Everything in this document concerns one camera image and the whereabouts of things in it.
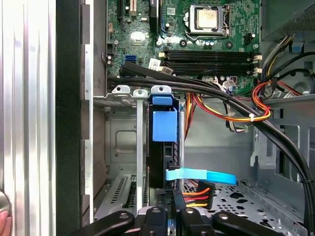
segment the motherboard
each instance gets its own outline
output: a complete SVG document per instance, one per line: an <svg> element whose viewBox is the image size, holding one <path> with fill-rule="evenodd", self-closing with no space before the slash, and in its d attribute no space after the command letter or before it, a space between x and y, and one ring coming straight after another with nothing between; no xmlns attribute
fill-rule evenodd
<svg viewBox="0 0 315 236"><path fill-rule="evenodd" d="M177 76L253 88L259 63L259 0L109 0L107 71L125 61Z"/></svg>

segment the blue sata port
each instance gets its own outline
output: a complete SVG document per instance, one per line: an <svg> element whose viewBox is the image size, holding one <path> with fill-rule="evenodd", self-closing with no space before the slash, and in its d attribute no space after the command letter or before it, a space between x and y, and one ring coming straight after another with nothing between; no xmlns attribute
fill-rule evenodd
<svg viewBox="0 0 315 236"><path fill-rule="evenodd" d="M130 62L137 62L137 56L136 55L125 55L125 61L130 61Z"/></svg>

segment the finger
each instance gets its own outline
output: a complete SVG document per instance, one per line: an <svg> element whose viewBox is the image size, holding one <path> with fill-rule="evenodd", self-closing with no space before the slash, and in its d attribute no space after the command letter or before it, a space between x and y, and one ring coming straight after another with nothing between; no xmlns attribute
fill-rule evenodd
<svg viewBox="0 0 315 236"><path fill-rule="evenodd" d="M8 212L3 211L0 213L0 235L4 229L6 218L8 217Z"/></svg>
<svg viewBox="0 0 315 236"><path fill-rule="evenodd" d="M5 221L5 227L4 227L4 230L1 234L1 236L10 236L11 225L12 225L12 217L8 217Z"/></svg>

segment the cpu socket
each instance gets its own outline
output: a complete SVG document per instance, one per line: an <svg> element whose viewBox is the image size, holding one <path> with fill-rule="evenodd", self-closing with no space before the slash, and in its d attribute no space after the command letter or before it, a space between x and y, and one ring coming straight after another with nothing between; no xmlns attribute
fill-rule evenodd
<svg viewBox="0 0 315 236"><path fill-rule="evenodd" d="M229 5L191 5L184 17L185 25L189 29L185 31L186 36L193 41L201 37L228 37L229 13ZM190 35L196 35L197 38L191 38Z"/></svg>

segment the green circuit board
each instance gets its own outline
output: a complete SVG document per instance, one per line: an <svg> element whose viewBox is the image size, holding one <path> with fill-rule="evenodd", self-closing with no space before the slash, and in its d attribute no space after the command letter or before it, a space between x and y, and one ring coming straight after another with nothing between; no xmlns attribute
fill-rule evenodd
<svg viewBox="0 0 315 236"><path fill-rule="evenodd" d="M204 40L191 42L185 35L185 22L183 18L192 4L210 4L230 6L230 36L227 38L212 38L214 46L205 48ZM259 52L259 0L163 0L161 18L169 23L170 28L165 34L151 33L149 22L142 22L143 18L149 20L149 1L137 0L136 14L122 15L122 23L117 20L117 0L108 1L108 34L107 43L111 44L113 51L113 65L108 67L108 73L119 74L119 68L124 63L125 55L136 55L137 64L148 67L151 58L160 59L158 54L164 46L171 50L212 50L231 52ZM256 37L249 45L244 43L244 35L254 33ZM186 40L187 46L182 48L180 40ZM253 87L253 76L237 77L235 93L244 93Z"/></svg>

